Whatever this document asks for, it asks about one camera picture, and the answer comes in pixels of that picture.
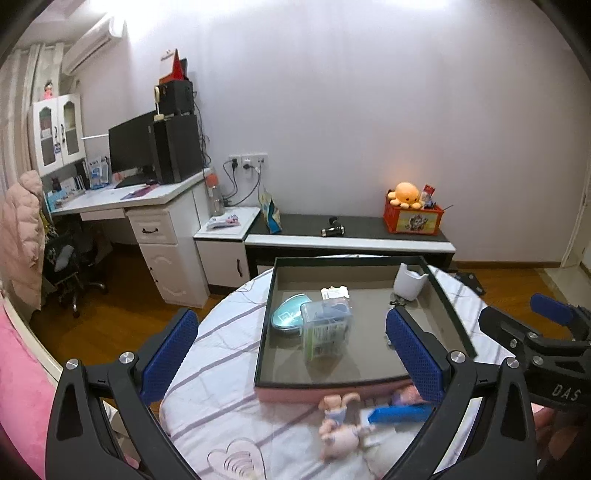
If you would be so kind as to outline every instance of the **computer monitor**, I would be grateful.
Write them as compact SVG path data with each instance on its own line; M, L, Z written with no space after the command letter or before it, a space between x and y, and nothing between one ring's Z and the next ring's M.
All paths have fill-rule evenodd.
M109 129L109 151L113 172L140 168L141 174L125 179L126 185L149 183L155 179L154 160L150 149L148 127L154 123L155 111L145 113Z

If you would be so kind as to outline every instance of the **cabinet door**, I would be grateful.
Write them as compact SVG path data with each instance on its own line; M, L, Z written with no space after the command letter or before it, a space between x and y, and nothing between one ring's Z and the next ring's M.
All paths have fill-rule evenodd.
M197 250L210 285L238 288L251 279L244 243L199 240Z
M177 245L139 246L160 295L167 303L196 305Z
M57 99L51 98L33 104L33 137L35 164L40 176L62 167L61 143L58 127Z
M61 156L64 165L67 165L86 156L84 141L82 140L80 97L78 95L62 95L57 98L57 101L59 105Z

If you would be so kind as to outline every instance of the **air conditioner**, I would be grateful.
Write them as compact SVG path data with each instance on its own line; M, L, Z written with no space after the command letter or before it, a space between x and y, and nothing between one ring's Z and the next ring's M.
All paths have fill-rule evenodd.
M122 18L105 15L67 51L61 64L61 71L66 75L77 73L88 65L91 59L95 59L98 54L121 40L124 26L125 20Z

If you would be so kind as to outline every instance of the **bed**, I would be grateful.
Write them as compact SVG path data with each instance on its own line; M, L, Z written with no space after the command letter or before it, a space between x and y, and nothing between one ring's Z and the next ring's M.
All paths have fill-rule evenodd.
M480 331L478 316L486 304L447 273L430 268L470 335L476 360L500 364L512 356ZM202 321L160 406L163 429L204 480L379 478L383 472L375 451L359 449L328 463L319 459L323 413L317 405L258 401L253 378L270 273L236 290ZM439 469L457 459L478 405L479 400L472 400ZM396 460L394 453L388 456L386 471Z

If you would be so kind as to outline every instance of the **black speaker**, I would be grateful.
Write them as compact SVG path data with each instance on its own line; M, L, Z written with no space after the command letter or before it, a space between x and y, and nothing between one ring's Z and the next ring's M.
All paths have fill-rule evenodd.
M158 108L163 115L181 115L195 113L193 82L189 80L171 80L158 85L160 100Z
M154 170L160 185L178 183L203 170L195 115L174 115L150 125Z

